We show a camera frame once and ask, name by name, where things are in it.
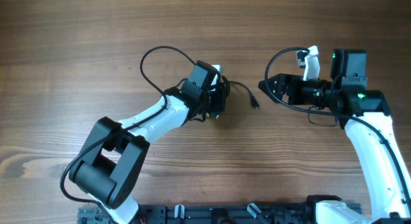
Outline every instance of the white robotic arm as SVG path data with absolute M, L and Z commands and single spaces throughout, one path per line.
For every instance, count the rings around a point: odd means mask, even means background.
M 365 112 L 359 118 L 377 128 L 388 140 L 399 162 L 408 190 L 410 190 L 410 175 L 398 150 L 391 117 L 382 112 Z M 357 121 L 349 120 L 345 126 L 345 132 L 357 152 L 367 182 L 372 220 L 390 218 L 390 213 L 393 212 L 397 212 L 403 218 L 409 218 L 410 214 L 407 204 L 404 203 L 405 197 L 398 172 L 386 146 L 380 143 L 379 137 L 372 130 Z M 318 224 L 372 223 L 371 220 L 352 211 L 340 201 L 317 203 L 315 215 Z
M 174 87 L 164 95 L 167 100 L 163 96 L 159 102 L 140 114 L 117 123 L 106 117 L 100 120 L 87 138 L 85 146 L 94 141 L 96 138 L 94 136 L 104 136 L 114 130 L 128 130 L 128 136 L 131 137 L 127 139 L 122 137 L 117 140 L 116 144 L 108 144 L 109 147 L 104 147 L 102 144 L 96 151 L 90 151 L 74 167 L 75 170 L 71 170 L 69 178 L 93 199 L 100 202 L 116 223 L 130 223 L 139 210 L 139 205 L 130 192 L 137 180 L 148 146 L 170 130 L 182 126 L 198 113 L 215 111 L 216 107 L 222 108 L 219 110 L 221 112 L 223 106 L 217 106 L 214 101 L 216 99 L 225 100 L 225 92 L 219 91 L 224 87 L 217 88 L 221 73 L 222 68 L 219 65 L 197 62 L 190 78 L 184 82 L 181 90 Z M 204 95 L 200 92 L 209 89 L 214 94 L 207 95 L 205 98 L 207 101 L 203 102 Z M 147 117 L 156 113 L 158 114 L 155 117 L 142 123 Z M 128 128 L 138 123 L 141 124 L 132 129 Z M 101 148 L 118 151 L 121 154 L 118 163 L 112 163 L 102 156 Z

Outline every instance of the robotic arm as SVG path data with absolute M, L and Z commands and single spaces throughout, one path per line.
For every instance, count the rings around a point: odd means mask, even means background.
M 282 53 L 295 50 L 299 66 L 305 68 L 304 76 L 277 74 L 268 78 L 272 62 Z M 389 218 L 393 212 L 409 218 L 410 175 L 394 137 L 390 109 L 383 93 L 366 89 L 365 51 L 334 50 L 332 82 L 319 80 L 318 54 L 316 46 L 280 52 L 267 66 L 259 88 L 274 102 L 294 110 L 337 117 L 360 159 L 373 220 Z M 284 94 L 289 96 L 288 103 L 281 100 Z M 315 105 L 317 110 L 329 108 L 332 113 L 311 112 L 293 105 Z M 318 223 L 350 223 L 361 219 L 342 215 L 346 210 L 337 202 L 324 201 L 317 204 L 315 215 Z
M 198 61 L 191 76 L 181 89 L 172 87 L 144 112 L 115 122 L 107 117 L 100 119 L 91 130 L 80 153 L 97 140 L 118 134 L 99 144 L 76 161 L 69 172 L 69 179 L 81 190 L 104 206 L 117 223 L 130 223 L 139 205 L 130 195 L 146 157 L 150 144 L 166 132 L 182 126 L 197 114 L 217 114 L 225 109 L 227 84 L 220 82 L 222 68 Z M 141 125 L 128 129 L 152 116 L 167 105 L 155 117 Z M 121 154 L 118 163 L 101 154 L 102 149 Z
M 274 60 L 288 51 L 297 51 L 298 64 L 305 68 L 304 75 L 277 74 L 268 78 Z M 334 50 L 332 82 L 319 80 L 318 55 L 316 46 L 281 51 L 268 64 L 265 80 L 259 83 L 259 88 L 274 102 L 299 112 L 338 118 L 360 159 L 371 197 L 374 222 L 360 215 L 356 204 L 345 204 L 341 198 L 330 195 L 310 195 L 303 203 L 273 206 L 257 206 L 254 203 L 246 207 L 185 208 L 177 205 L 174 208 L 160 205 L 158 208 L 139 205 L 130 193 L 149 146 L 166 132 L 187 121 L 204 121 L 206 114 L 218 117 L 218 113 L 225 110 L 229 82 L 222 76 L 221 67 L 201 61 L 194 63 L 190 59 L 195 67 L 181 89 L 172 87 L 161 92 L 162 98 L 158 103 L 134 117 L 118 122 L 104 117 L 94 125 L 79 155 L 64 171 L 60 183 L 68 198 L 79 202 L 92 201 L 100 206 L 91 210 L 80 209 L 79 223 L 89 223 L 88 220 L 90 223 L 136 221 L 164 224 L 410 223 L 410 175 L 396 144 L 390 109 L 384 95 L 379 90 L 366 89 L 365 51 Z M 284 94 L 288 95 L 288 103 L 282 101 Z M 258 104 L 255 98 L 252 94 L 250 96 L 252 105 L 256 107 Z M 306 110 L 294 105 L 314 105 L 317 110 Z M 331 112 L 318 111 L 324 108 L 329 108 Z M 202 120 L 195 118 L 197 115 L 201 115 Z M 101 154 L 102 149 L 114 150 L 121 157 L 115 163 Z M 67 174 L 94 200 L 70 196 L 64 189 Z M 109 220 L 100 222 L 97 219 L 94 214 L 100 210 L 107 211 Z M 82 211 L 91 211 L 91 215 L 83 214 Z

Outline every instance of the wire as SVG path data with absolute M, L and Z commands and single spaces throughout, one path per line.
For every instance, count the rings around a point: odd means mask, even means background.
M 200 119 L 200 118 L 193 118 L 193 119 L 190 119 L 189 121 L 200 121 L 200 122 L 204 122 L 205 120 Z
M 67 167 L 66 167 L 66 169 L 63 171 L 62 177 L 61 177 L 61 179 L 60 179 L 60 189 L 61 189 L 61 191 L 63 192 L 64 196 L 66 196 L 68 199 L 70 199 L 70 200 L 72 200 L 72 201 L 76 201 L 76 202 L 94 203 L 94 204 L 96 204 L 98 207 L 101 207 L 101 203 L 100 203 L 100 202 L 97 202 L 97 201 L 95 201 L 95 200 L 83 199 L 83 198 L 77 198 L 77 197 L 71 196 L 71 195 L 67 192 L 66 187 L 65 187 L 65 184 L 64 184 L 64 182 L 66 181 L 66 176 L 67 176 L 67 174 L 70 172 L 71 168 L 72 168 L 84 155 L 86 155 L 87 153 L 89 153 L 89 152 L 90 152 L 91 150 L 93 150 L 95 147 L 99 146 L 100 144 L 103 144 L 103 143 L 106 142 L 106 141 L 109 141 L 109 140 L 111 140 L 111 139 L 119 136 L 120 134 L 131 135 L 130 133 L 128 133 L 129 130 L 131 130 L 131 129 L 133 129 L 133 128 L 136 128 L 136 127 L 142 125 L 143 123 L 145 123 L 145 122 L 153 119 L 154 117 L 158 116 L 162 111 L 164 111 L 164 110 L 167 108 L 168 101 L 167 101 L 166 95 L 164 94 L 164 92 L 163 92 L 160 88 L 158 88 L 158 86 L 156 86 L 151 80 L 149 80 L 149 79 L 147 78 L 147 76 L 145 75 L 145 73 L 144 73 L 144 71 L 143 71 L 143 62 L 144 62 L 145 58 L 147 57 L 147 55 L 150 54 L 151 52 L 155 51 L 155 50 L 158 50 L 158 49 L 172 49 L 172 50 L 174 50 L 174 51 L 177 51 L 177 52 L 179 52 L 180 54 L 184 55 L 192 64 L 195 65 L 195 62 L 194 62 L 190 57 L 188 57 L 187 54 L 185 54 L 183 51 L 181 51 L 181 50 L 179 50 L 179 49 L 177 49 L 177 48 L 175 48 L 175 47 L 170 47 L 170 46 L 154 47 L 154 48 L 148 50 L 148 51 L 143 55 L 143 57 L 142 57 L 142 59 L 141 59 L 141 61 L 140 61 L 140 72 L 141 72 L 141 75 L 143 75 L 143 78 L 144 78 L 151 86 L 153 86 L 157 91 L 160 92 L 161 96 L 164 98 L 164 105 L 163 105 L 156 113 L 148 116 L 147 118 L 144 118 L 144 119 L 141 120 L 140 122 L 137 122 L 136 124 L 134 124 L 134 125 L 132 125 L 132 126 L 129 126 L 129 127 L 127 127 L 127 128 L 124 128 L 124 129 L 122 129 L 122 130 L 120 130 L 120 131 L 118 131 L 118 132 L 116 132 L 116 133 L 114 133 L 114 134 L 110 134 L 110 135 L 108 135 L 108 136 L 106 136 L 106 137 L 104 137 L 104 138 L 96 141 L 94 144 L 88 146 L 86 149 L 84 149 L 83 151 L 81 151 L 81 152 L 67 165 Z
M 241 82 L 236 82 L 236 81 L 229 81 L 230 84 L 236 84 L 239 86 L 242 86 L 245 90 L 247 90 L 247 92 L 249 92 L 250 94 L 250 99 L 251 99 L 251 106 L 253 106 L 254 108 L 258 108 L 259 107 L 259 103 L 257 102 L 257 99 L 254 97 L 254 95 L 252 94 L 251 90 L 243 83 Z
M 267 64 L 267 68 L 265 69 L 265 74 L 264 74 L 265 87 L 266 87 L 266 90 L 268 92 L 268 94 L 267 94 L 268 97 L 271 98 L 272 100 L 274 100 L 274 101 L 276 101 L 276 102 L 278 102 L 278 103 L 280 103 L 280 104 L 282 104 L 282 105 L 284 105 L 284 106 L 286 106 L 290 109 L 296 110 L 298 112 L 305 112 L 305 113 L 308 113 L 308 114 L 318 114 L 318 115 L 323 115 L 323 116 L 334 116 L 334 117 L 338 117 L 340 119 L 347 119 L 347 120 L 352 119 L 353 121 L 357 121 L 357 122 L 365 125 L 367 128 L 371 129 L 381 139 L 381 143 L 385 145 L 388 153 L 391 156 L 391 159 L 392 159 L 392 161 L 395 165 L 395 168 L 397 170 L 399 181 L 400 181 L 401 186 L 403 188 L 404 197 L 405 197 L 405 204 L 407 204 L 409 215 L 411 215 L 411 205 L 410 205 L 411 198 L 410 198 L 410 194 L 408 192 L 407 184 L 405 183 L 403 172 L 401 170 L 401 167 L 399 166 L 398 159 L 396 158 L 394 151 L 392 151 L 392 148 L 391 148 L 390 143 L 388 142 L 388 140 L 386 140 L 386 138 L 375 127 L 373 127 L 368 122 L 363 121 L 362 119 L 359 119 L 357 117 L 348 116 L 348 115 L 344 115 L 344 114 L 334 114 L 332 112 L 319 112 L 319 111 L 313 111 L 313 110 L 307 110 L 307 109 L 295 107 L 293 105 L 289 105 L 289 104 L 283 102 L 282 100 L 278 99 L 272 93 L 272 91 L 270 90 L 270 87 L 268 86 L 268 73 L 270 72 L 270 67 L 271 67 L 272 63 L 274 63 L 274 60 L 276 60 L 280 55 L 282 55 L 284 53 L 287 53 L 289 51 L 308 51 L 308 52 L 310 52 L 310 50 L 305 48 L 305 47 L 291 47 L 291 48 L 287 48 L 287 49 L 284 49 L 284 50 L 278 52 L 277 54 L 275 54 L 271 58 L 271 60 Z
M 187 78 L 181 79 L 180 82 L 178 84 L 176 84 L 176 86 L 174 86 L 174 87 L 179 87 L 182 82 L 186 82 L 187 80 L 188 80 Z
M 222 76 L 222 78 L 223 78 L 223 86 L 225 90 L 225 97 L 228 97 L 231 91 L 230 81 L 225 76 Z
M 315 106 L 311 106 L 310 108 L 308 108 L 308 110 L 311 110 L 313 108 L 315 108 Z M 334 117 L 335 122 L 334 122 L 333 125 L 322 125 L 322 124 L 318 124 L 316 122 L 313 122 L 310 118 L 310 115 L 311 114 L 308 114 L 308 121 L 313 125 L 318 125 L 318 126 L 322 126 L 322 127 L 336 127 L 336 125 L 338 125 L 338 118 L 337 117 Z

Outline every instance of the wood grain surface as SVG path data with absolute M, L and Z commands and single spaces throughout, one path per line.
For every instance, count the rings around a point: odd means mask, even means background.
M 261 107 L 252 109 L 245 90 L 233 86 L 218 120 L 187 123 L 153 144 L 133 190 L 139 203 L 301 202 L 335 194 L 361 203 L 369 216 L 367 186 L 345 132 L 309 124 L 257 85 L 286 47 L 318 45 L 323 79 L 334 48 L 366 49 L 369 89 L 385 93 L 411 166 L 409 2 L 0 0 L 0 222 L 75 222 L 82 204 L 62 195 L 60 176 L 99 118 L 131 117 L 158 101 L 138 66 L 160 45 L 222 65 Z M 162 89 L 192 68 L 172 51 L 144 63 Z M 277 73 L 302 74 L 294 54 L 273 65 Z M 67 189 L 86 197 L 71 182 Z

